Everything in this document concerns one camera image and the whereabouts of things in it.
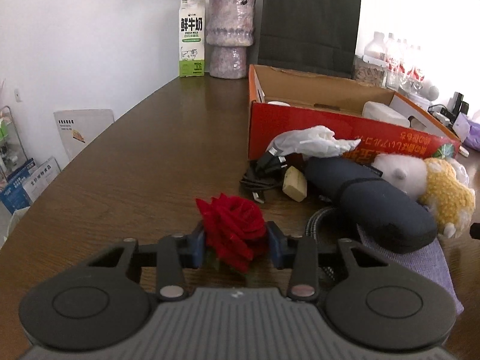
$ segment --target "white plastic bag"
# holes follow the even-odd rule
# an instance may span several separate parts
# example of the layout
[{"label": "white plastic bag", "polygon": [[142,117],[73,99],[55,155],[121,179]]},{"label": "white plastic bag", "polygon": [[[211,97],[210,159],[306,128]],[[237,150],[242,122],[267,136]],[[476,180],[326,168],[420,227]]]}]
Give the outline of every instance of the white plastic bag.
[{"label": "white plastic bag", "polygon": [[457,180],[460,183],[462,183],[464,186],[468,187],[470,182],[469,174],[467,173],[467,170],[465,169],[465,167],[454,158],[446,157],[445,160],[451,166],[453,166],[453,169],[455,169],[455,173],[457,173]]},{"label": "white plastic bag", "polygon": [[277,155],[299,153],[309,157],[338,157],[355,149],[361,142],[357,140],[335,139],[335,133],[325,126],[315,126],[305,130],[292,130],[277,135],[268,145],[278,150]]}]

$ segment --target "black case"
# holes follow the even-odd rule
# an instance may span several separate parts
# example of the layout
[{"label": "black case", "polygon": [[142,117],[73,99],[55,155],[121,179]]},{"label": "black case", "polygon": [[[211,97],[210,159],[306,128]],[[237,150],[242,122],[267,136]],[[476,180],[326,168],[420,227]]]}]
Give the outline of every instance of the black case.
[{"label": "black case", "polygon": [[385,249],[405,254],[437,236],[435,220],[424,207],[366,166],[342,157],[312,157],[305,176]]}]

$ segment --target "red rose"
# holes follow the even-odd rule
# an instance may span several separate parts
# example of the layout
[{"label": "red rose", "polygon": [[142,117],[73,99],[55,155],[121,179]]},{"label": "red rose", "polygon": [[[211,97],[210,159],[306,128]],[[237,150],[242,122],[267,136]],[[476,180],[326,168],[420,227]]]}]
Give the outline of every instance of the red rose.
[{"label": "red rose", "polygon": [[255,256],[268,250],[262,212],[250,200],[221,194],[208,204],[196,199],[203,217],[205,242],[213,247],[220,261],[240,272],[247,272]]}]

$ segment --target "red box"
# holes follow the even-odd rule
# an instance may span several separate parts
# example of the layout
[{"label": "red box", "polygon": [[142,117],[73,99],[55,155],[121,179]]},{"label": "red box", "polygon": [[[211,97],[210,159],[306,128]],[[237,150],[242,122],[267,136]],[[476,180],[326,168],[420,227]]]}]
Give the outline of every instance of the red box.
[{"label": "red box", "polygon": [[[337,139],[358,139],[358,147],[344,157],[371,163],[380,152],[414,155],[455,155],[457,136],[438,120],[395,91],[351,79],[251,65],[249,71],[250,125],[248,159],[255,160],[282,132],[324,125]],[[268,104],[277,100],[290,107]],[[425,131],[362,117],[363,105],[375,101],[390,105]]]}]

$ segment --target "circular pad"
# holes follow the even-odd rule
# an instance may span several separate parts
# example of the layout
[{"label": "circular pad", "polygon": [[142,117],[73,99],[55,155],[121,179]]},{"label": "circular pad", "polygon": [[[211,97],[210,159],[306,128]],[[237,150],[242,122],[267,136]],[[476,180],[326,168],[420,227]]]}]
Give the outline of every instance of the circular pad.
[{"label": "circular pad", "polygon": [[30,290],[19,316],[33,344],[97,350],[137,332],[150,314],[143,289],[115,268],[74,268]]},{"label": "circular pad", "polygon": [[441,344],[455,323],[452,297],[406,269],[356,268],[325,300],[330,322],[348,340],[384,352]]},{"label": "circular pad", "polygon": [[367,305],[383,317],[407,318],[422,308],[422,298],[408,288],[386,286],[370,291]]},{"label": "circular pad", "polygon": [[88,318],[104,311],[109,295],[95,287],[74,287],[58,294],[53,308],[67,318]]}]

